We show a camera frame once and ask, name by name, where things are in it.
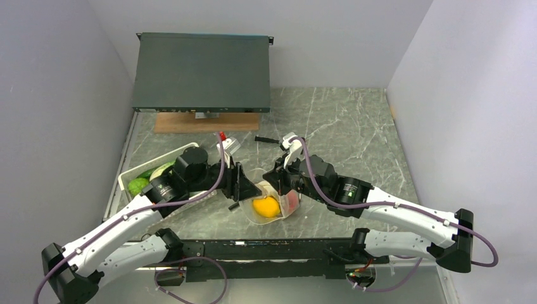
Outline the red peach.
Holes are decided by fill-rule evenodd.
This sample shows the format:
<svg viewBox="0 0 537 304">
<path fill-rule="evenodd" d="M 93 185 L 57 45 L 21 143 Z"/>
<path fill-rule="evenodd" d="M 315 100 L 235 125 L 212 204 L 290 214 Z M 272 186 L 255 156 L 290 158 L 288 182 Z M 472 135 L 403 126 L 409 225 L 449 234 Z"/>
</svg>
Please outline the red peach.
<svg viewBox="0 0 537 304">
<path fill-rule="evenodd" d="M 290 191 L 285 195 L 286 197 L 286 213 L 292 214 L 300 207 L 300 194 L 296 191 Z"/>
</svg>

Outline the yellow lemon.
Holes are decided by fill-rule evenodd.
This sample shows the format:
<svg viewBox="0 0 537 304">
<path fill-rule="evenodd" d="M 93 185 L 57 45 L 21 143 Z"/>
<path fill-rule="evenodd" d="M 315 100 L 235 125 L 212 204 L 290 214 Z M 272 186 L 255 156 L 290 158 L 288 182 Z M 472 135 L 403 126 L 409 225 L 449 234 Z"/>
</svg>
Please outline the yellow lemon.
<svg viewBox="0 0 537 304">
<path fill-rule="evenodd" d="M 272 196 L 254 199 L 252 207 L 256 214 L 263 218 L 274 218 L 281 214 L 279 202 Z"/>
</svg>

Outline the clear dotted zip bag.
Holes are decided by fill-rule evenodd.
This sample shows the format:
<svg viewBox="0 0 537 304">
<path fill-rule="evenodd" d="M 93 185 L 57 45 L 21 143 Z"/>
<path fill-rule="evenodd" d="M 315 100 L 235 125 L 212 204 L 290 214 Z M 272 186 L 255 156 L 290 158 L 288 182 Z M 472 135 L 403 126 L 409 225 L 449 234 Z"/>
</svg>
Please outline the clear dotted zip bag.
<svg viewBox="0 0 537 304">
<path fill-rule="evenodd" d="M 262 175 L 266 171 L 261 168 L 250 170 L 247 178 L 262 191 L 260 196 L 239 202 L 246 218 L 256 225 L 266 225 L 277 220 L 286 219 L 301 205 L 301 195 L 294 190 L 280 195 Z"/>
</svg>

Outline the white perforated plastic basket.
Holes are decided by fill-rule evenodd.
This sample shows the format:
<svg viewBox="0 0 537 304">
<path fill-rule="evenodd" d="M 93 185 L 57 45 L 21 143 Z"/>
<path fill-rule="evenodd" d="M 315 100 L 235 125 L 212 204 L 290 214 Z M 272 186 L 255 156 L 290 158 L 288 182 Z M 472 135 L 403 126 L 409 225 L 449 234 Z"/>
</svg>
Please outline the white perforated plastic basket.
<svg viewBox="0 0 537 304">
<path fill-rule="evenodd" d="M 138 165 L 132 169 L 129 169 L 121 173 L 118 176 L 118 185 L 119 185 L 119 189 L 121 190 L 121 194 L 118 194 L 119 200 L 118 200 L 118 206 L 116 208 L 116 211 L 119 212 L 121 209 L 126 207 L 132 201 L 132 196 L 130 195 L 130 192 L 128 189 L 128 184 L 131 180 L 134 180 L 143 172 L 146 172 L 149 169 L 158 168 L 161 165 L 164 165 L 165 163 L 175 161 L 175 159 L 178 156 L 180 156 L 184 152 L 184 150 L 186 150 L 187 148 L 191 148 L 191 147 L 199 147 L 199 145 L 196 142 L 190 142 L 189 144 L 183 145 L 175 150 L 169 151 L 161 156 L 153 158 L 150 161 L 142 163 L 141 165 Z M 190 198 L 194 199 L 194 198 L 201 196 L 202 194 L 203 192 L 191 193 Z M 216 196 L 216 194 L 217 194 L 217 191 L 214 190 L 208 196 L 206 196 L 205 198 L 197 202 L 185 204 L 183 206 L 178 207 L 178 209 L 176 209 L 175 212 L 180 213 L 180 212 L 183 212 L 184 210 L 194 207 L 197 204 L 200 204 L 201 202 L 211 200 L 213 197 Z"/>
</svg>

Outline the green lettuce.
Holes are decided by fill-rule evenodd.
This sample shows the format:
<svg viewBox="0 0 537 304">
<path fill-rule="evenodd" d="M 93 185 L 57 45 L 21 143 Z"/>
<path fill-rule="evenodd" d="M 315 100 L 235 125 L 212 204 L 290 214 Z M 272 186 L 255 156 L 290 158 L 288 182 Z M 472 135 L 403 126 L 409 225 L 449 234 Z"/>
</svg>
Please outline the green lettuce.
<svg viewBox="0 0 537 304">
<path fill-rule="evenodd" d="M 172 167 L 174 164 L 175 164 L 174 161 L 170 161 L 170 162 L 166 162 L 166 163 L 164 163 L 163 165 L 160 165 L 159 167 L 157 167 L 157 168 L 151 173 L 151 175 L 149 176 L 149 181 L 152 181 L 152 180 L 154 180 L 155 178 L 161 176 L 167 168 Z"/>
</svg>

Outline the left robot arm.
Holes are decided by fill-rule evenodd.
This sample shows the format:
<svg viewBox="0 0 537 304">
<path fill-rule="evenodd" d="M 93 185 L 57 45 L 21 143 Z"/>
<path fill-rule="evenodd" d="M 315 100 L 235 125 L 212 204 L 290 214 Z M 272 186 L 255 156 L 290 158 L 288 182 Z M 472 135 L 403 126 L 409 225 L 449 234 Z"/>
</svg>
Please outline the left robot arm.
<svg viewBox="0 0 537 304">
<path fill-rule="evenodd" d="M 87 303 L 104 285 L 139 267 L 177 264 L 184 257 L 184 244 L 171 229 L 160 229 L 139 244 L 125 243 L 192 203 L 191 193 L 200 193 L 195 199 L 199 201 L 216 189 L 234 201 L 262 194 L 232 158 L 209 165 L 203 148 L 185 149 L 173 165 L 106 222 L 71 243 L 52 243 L 43 249 L 47 282 L 61 303 Z"/>
</svg>

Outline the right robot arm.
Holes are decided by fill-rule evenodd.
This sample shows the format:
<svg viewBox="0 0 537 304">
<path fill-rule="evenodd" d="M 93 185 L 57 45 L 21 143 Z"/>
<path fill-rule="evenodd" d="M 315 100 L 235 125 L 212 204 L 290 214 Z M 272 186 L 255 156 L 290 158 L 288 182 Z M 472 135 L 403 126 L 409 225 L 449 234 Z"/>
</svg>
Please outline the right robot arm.
<svg viewBox="0 0 537 304">
<path fill-rule="evenodd" d="M 458 273 L 471 271 L 474 214 L 461 208 L 442 212 L 392 196 L 382 189 L 353 177 L 336 173 L 333 165 L 313 155 L 285 166 L 284 159 L 263 175 L 279 194 L 291 191 L 315 201 L 335 204 L 327 209 L 343 217 L 378 220 L 402 227 L 402 232 L 356 229 L 349 254 L 357 263 L 368 258 L 400 255 L 434 260 Z"/>
</svg>

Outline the green cucumber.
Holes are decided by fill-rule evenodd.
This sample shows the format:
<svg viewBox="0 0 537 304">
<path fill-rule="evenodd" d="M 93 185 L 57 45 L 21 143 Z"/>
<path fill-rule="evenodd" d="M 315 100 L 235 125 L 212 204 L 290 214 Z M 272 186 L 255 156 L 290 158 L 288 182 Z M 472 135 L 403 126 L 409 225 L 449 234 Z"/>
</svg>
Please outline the green cucumber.
<svg viewBox="0 0 537 304">
<path fill-rule="evenodd" d="M 137 178 L 143 178 L 149 180 L 153 172 L 156 170 L 156 168 L 151 168 L 148 170 L 145 170 L 144 172 L 140 173 Z"/>
</svg>

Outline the wooden board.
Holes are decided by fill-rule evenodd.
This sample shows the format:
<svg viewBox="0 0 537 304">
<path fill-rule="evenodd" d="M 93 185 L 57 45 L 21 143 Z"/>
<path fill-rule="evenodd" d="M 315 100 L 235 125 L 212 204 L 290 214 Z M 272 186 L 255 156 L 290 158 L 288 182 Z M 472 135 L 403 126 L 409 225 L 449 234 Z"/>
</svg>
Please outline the wooden board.
<svg viewBox="0 0 537 304">
<path fill-rule="evenodd" d="M 194 113 L 158 113 L 155 134 L 193 134 L 229 131 L 256 131 L 258 113 L 221 113 L 217 118 L 196 118 Z"/>
</svg>

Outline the dark green rack server box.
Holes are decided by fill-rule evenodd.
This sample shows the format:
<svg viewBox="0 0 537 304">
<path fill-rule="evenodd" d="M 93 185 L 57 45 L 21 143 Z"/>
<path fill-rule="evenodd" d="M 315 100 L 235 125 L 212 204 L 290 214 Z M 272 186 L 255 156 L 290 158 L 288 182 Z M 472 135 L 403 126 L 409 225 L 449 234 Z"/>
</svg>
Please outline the dark green rack server box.
<svg viewBox="0 0 537 304">
<path fill-rule="evenodd" d="M 141 32 L 137 112 L 267 113 L 269 35 Z"/>
</svg>

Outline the orange handled pliers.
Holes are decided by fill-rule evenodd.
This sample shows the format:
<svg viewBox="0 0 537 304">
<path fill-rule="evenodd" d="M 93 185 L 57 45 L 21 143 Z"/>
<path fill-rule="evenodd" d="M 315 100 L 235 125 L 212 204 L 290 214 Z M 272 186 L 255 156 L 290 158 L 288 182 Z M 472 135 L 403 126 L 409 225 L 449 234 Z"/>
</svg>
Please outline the orange handled pliers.
<svg viewBox="0 0 537 304">
<path fill-rule="evenodd" d="M 231 206 L 228 207 L 228 210 L 233 211 L 238 207 L 239 207 L 239 203 L 234 203 L 234 204 L 232 204 Z"/>
</svg>

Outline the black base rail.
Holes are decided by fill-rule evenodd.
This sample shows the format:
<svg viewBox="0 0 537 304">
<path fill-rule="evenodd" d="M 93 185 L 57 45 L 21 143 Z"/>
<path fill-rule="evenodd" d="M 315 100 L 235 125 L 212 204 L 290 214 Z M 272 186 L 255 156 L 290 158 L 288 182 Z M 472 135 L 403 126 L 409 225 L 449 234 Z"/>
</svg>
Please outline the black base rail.
<svg viewBox="0 0 537 304">
<path fill-rule="evenodd" d="M 343 279 L 351 269 L 370 269 L 394 260 L 369 260 L 352 253 L 351 238 L 183 240 L 181 255 L 170 266 L 149 265 L 162 286 L 222 279 L 323 277 Z"/>
</svg>

